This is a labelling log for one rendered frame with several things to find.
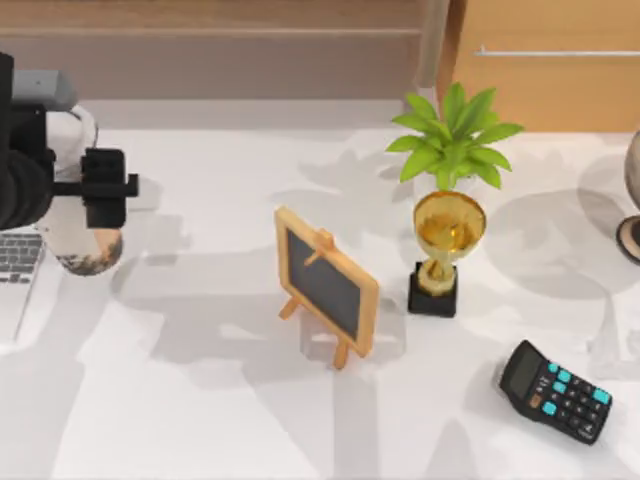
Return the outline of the black calculator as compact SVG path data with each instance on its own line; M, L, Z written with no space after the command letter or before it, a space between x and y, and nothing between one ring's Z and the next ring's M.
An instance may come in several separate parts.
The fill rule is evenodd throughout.
M614 403L607 390L549 360L528 340L507 359L499 388L521 416L589 446Z

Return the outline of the green potted plant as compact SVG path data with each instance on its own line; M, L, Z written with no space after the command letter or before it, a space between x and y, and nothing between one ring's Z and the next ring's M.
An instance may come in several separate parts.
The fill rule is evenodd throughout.
M510 172L512 166L493 145L523 133L525 127L499 119L493 110L495 95L496 89L490 87L468 98L456 82L436 109L426 97L407 94L409 110L394 116L392 123L411 132L386 147L388 153L406 155L399 181L426 174L435 179L436 190L452 191L460 180L477 177L500 189L501 172Z

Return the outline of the white cup with dark pattern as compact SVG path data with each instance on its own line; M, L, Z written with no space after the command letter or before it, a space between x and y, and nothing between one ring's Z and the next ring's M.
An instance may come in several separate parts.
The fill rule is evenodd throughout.
M81 180L81 157L97 145L99 127L93 115L80 105L69 111L47 114L49 147L56 154L54 179ZM37 223L48 249L71 274L95 276L114 267L121 258L120 230L90 229L86 210L79 197L52 200L47 214Z

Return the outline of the silver laptop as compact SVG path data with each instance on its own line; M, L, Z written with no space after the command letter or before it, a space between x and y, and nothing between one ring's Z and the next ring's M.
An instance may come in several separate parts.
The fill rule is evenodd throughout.
M0 349L18 339L44 252L36 227L0 231Z

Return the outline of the wooden open shelf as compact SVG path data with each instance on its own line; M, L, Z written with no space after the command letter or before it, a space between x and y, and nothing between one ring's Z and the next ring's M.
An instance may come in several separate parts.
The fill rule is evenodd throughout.
M449 0L0 0L0 51L93 100L393 99L433 86Z

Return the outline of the wooden framed blackboard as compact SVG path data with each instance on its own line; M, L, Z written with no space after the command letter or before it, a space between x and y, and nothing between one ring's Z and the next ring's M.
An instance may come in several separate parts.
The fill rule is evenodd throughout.
M274 212L278 272L289 300L279 312L289 319L303 307L336 336L333 367L345 367L350 352L372 350L379 284L335 244L333 234L306 223L286 206Z

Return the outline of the gold trophy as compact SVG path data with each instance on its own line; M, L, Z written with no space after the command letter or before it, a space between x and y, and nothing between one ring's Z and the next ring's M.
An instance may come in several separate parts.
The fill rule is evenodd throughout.
M487 227L486 214L472 197L434 191L414 207L413 227L426 258L409 277L407 310L411 314L452 318L457 311L456 262L477 246Z

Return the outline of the grey trophy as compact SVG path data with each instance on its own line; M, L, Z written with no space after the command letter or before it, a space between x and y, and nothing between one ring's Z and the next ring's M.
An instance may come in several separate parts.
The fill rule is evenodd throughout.
M640 265L640 130L634 133L624 160L624 183L639 213L625 218L617 227L616 242L632 263Z

